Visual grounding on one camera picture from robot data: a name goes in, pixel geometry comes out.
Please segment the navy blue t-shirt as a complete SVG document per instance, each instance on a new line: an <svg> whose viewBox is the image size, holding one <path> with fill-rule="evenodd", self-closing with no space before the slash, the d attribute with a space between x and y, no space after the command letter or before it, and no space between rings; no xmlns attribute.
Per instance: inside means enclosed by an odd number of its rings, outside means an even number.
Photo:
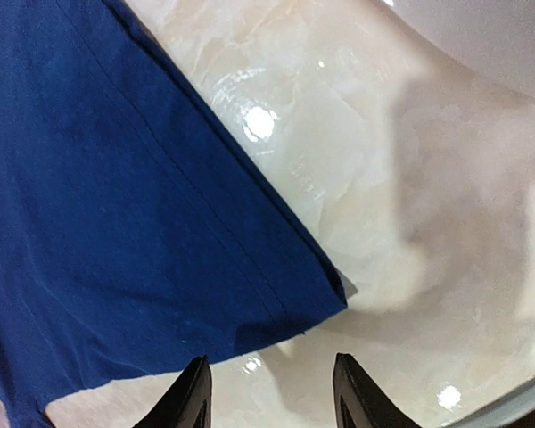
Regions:
<svg viewBox="0 0 535 428"><path fill-rule="evenodd" d="M0 400L13 427L345 308L330 260L119 1L0 1Z"/></svg>

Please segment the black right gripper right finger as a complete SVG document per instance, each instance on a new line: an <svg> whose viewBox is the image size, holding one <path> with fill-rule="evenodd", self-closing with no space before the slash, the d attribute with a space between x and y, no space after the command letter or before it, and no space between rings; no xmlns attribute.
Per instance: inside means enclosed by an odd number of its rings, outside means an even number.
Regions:
<svg viewBox="0 0 535 428"><path fill-rule="evenodd" d="M333 401L339 428L419 428L347 353L335 356Z"/></svg>

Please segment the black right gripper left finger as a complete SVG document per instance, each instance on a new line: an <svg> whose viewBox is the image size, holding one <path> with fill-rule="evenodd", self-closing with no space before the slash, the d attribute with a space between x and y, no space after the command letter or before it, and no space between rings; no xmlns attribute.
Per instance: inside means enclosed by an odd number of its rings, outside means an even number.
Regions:
<svg viewBox="0 0 535 428"><path fill-rule="evenodd" d="M208 358L193 358L134 428L210 428L211 396Z"/></svg>

